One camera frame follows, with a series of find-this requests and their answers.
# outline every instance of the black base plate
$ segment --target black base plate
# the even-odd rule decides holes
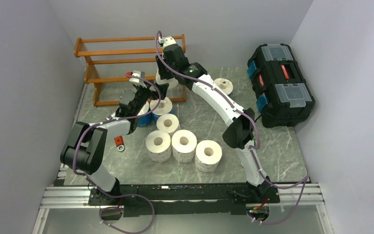
[[[280,202],[277,189],[270,188],[264,197],[256,199],[250,196],[246,183],[120,185],[120,191],[123,195],[140,194],[152,200],[158,215],[205,213],[245,215],[248,203],[262,203],[266,197],[267,203]],[[116,206],[119,201],[120,199],[107,199],[101,196],[99,191],[92,189],[88,204]],[[151,214],[150,205],[139,197],[126,197],[122,205],[125,206],[124,217]]]

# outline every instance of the toilet paper roll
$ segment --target toilet paper roll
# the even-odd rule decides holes
[[[231,81],[224,79],[224,78],[218,78],[214,81],[216,85],[228,96],[230,96],[231,92],[233,92],[233,84]]]
[[[212,172],[222,158],[222,148],[217,142],[212,140],[203,140],[197,144],[196,156],[194,162],[196,168],[202,172]]]
[[[197,138],[188,130],[180,130],[171,138],[173,156],[179,162],[190,162],[196,152]]]
[[[140,116],[140,115],[143,115],[143,114],[147,113],[149,109],[150,109],[150,105],[147,101],[146,104],[144,104],[143,108],[141,108],[138,115]],[[149,114],[149,115],[138,118],[139,119],[138,127],[145,127],[145,126],[149,125],[151,123],[151,118],[152,118],[152,114]]]
[[[181,129],[177,116],[173,114],[164,114],[160,116],[157,120],[157,128],[158,130],[170,134],[170,137]]]
[[[175,78],[171,79],[161,79],[160,74],[158,74],[158,69],[157,69],[157,74],[155,74],[155,81],[157,84],[168,84],[168,89],[175,88],[178,84],[178,81]]]
[[[146,138],[148,154],[153,161],[164,162],[171,157],[171,137],[164,131],[154,131]]]
[[[150,109],[153,109],[157,105],[158,100],[151,100]],[[161,100],[158,107],[152,112],[152,120],[154,123],[157,123],[157,120],[160,116],[164,114],[172,114],[173,104],[171,103],[170,98],[166,97],[164,100]]]

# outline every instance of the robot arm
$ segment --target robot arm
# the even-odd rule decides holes
[[[144,79],[145,74],[134,71],[130,75]],[[158,99],[159,97],[157,91],[151,90],[150,85],[140,82],[139,79],[131,78],[130,82],[133,83],[137,91],[125,90],[121,94],[120,104],[115,115],[102,123],[77,122],[73,125],[60,157],[62,163],[73,168],[75,149],[79,147],[75,159],[77,172],[83,174],[89,181],[112,196],[121,195],[121,193],[119,180],[102,165],[105,142],[107,139],[116,139],[134,132],[138,119],[128,117],[137,116],[148,99]],[[166,95],[168,84],[156,84],[156,87],[161,95]],[[88,146],[85,147],[79,144],[79,139],[90,126],[92,128],[82,141],[82,143],[88,143]]]
[[[270,186],[259,174],[261,171],[267,177],[262,168],[259,170],[255,164],[254,160],[259,160],[257,155],[254,159],[249,150],[249,146],[253,144],[253,125],[247,118],[236,112],[236,110],[240,110],[254,119],[254,111],[250,108],[245,110],[227,96],[223,98],[220,92],[216,91],[216,89],[220,89],[207,74],[207,71],[198,63],[190,64],[182,48],[172,37],[159,38],[158,42],[163,47],[163,54],[160,57],[156,56],[160,79],[176,78],[179,84],[201,96],[217,111],[227,125],[227,129],[223,133],[223,140],[229,147],[236,150],[245,169],[250,189],[255,191],[256,196],[263,196]]]

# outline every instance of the gray marble surface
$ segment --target gray marble surface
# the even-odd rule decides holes
[[[251,89],[245,68],[220,67],[208,68],[213,79],[227,78],[234,85],[231,98],[244,108],[257,112],[256,97]],[[103,84],[100,100],[117,100],[118,93],[131,88],[128,82]],[[171,91],[176,96],[181,89]],[[88,85],[78,114],[78,120],[98,122],[116,110],[115,106],[94,107],[92,103],[94,86]],[[174,103],[174,114],[179,118],[182,129],[192,131],[197,141],[213,140],[223,150],[222,159],[217,169],[211,173],[196,169],[194,160],[179,163],[173,157],[165,162],[152,161],[147,153],[145,139],[156,130],[153,122],[137,128],[134,133],[123,136],[126,150],[117,151],[113,139],[107,140],[103,164],[122,184],[155,184],[155,183],[221,183],[244,182],[246,176],[236,152],[228,147],[222,134],[226,126],[222,118],[207,102],[193,92],[187,91],[187,102]],[[261,136],[261,147],[257,150],[263,169],[273,182],[295,182],[306,175],[306,167],[300,152],[298,140],[293,128],[264,128],[261,121],[257,127]],[[86,185],[82,176],[75,176],[69,170],[65,185]]]

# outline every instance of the black toolbox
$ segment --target black toolbox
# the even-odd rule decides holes
[[[293,57],[288,45],[264,44],[257,47],[247,63],[266,128],[293,127],[309,117],[315,104]]]

